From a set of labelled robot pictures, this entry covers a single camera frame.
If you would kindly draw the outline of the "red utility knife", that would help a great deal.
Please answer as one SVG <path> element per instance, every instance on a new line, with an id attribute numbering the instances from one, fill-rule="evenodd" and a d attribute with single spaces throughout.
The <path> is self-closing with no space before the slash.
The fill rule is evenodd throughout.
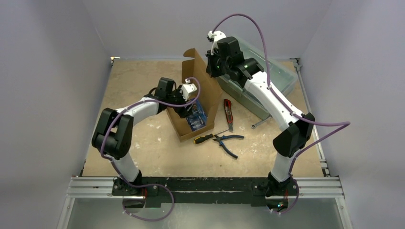
<path id="1" fill-rule="evenodd" d="M 232 103 L 228 99 L 224 99 L 224 111 L 225 111 L 229 131 L 233 132 L 234 129 L 233 129 Z"/>

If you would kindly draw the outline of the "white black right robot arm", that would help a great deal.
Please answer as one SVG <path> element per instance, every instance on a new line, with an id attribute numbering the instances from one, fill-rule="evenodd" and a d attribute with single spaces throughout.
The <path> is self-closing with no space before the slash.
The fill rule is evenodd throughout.
<path id="1" fill-rule="evenodd" d="M 228 75 L 232 81 L 251 93 L 278 124 L 281 133 L 273 139 L 277 151 L 275 164 L 269 174 L 268 188 L 280 194 L 287 188 L 293 158 L 301 152 L 310 139 L 315 118 L 296 108 L 272 83 L 267 82 L 267 72 L 254 58 L 244 58 L 235 37 L 223 34 L 208 35 L 212 47 L 207 51 L 207 73 L 211 77 Z"/>

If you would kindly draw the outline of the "blue packaged item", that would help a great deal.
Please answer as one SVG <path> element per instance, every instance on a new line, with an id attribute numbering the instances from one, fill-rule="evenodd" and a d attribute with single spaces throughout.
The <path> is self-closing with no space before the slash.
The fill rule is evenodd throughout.
<path id="1" fill-rule="evenodd" d="M 199 101 L 192 105 L 191 114 L 186 117 L 186 120 L 192 131 L 197 131 L 206 126 L 207 115 Z"/>

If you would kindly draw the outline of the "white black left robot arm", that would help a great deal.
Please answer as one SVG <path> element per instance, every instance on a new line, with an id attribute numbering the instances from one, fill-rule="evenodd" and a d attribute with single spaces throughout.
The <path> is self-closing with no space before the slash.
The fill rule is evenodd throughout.
<path id="1" fill-rule="evenodd" d="M 109 160 L 124 181 L 124 189 L 130 195 L 142 190 L 142 173 L 133 163 L 129 150 L 133 127 L 144 119 L 172 108 L 179 118 L 191 114 L 190 99 L 198 91 L 198 83 L 186 79 L 177 85 L 174 80 L 162 77 L 138 102 L 119 109 L 105 108 L 96 124 L 91 145 Z"/>

